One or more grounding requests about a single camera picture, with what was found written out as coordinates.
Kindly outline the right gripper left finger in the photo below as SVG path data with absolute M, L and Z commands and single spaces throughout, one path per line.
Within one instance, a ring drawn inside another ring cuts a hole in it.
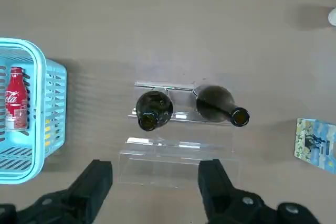
M 93 223 L 112 185 L 112 163 L 94 159 L 68 188 L 23 210 L 1 204 L 1 223 Z

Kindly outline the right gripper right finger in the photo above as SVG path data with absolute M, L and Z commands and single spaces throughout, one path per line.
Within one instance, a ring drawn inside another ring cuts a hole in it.
M 282 202 L 276 209 L 255 193 L 233 186 L 218 159 L 200 161 L 198 187 L 208 223 L 292 223 L 318 224 L 320 221 L 303 205 Z

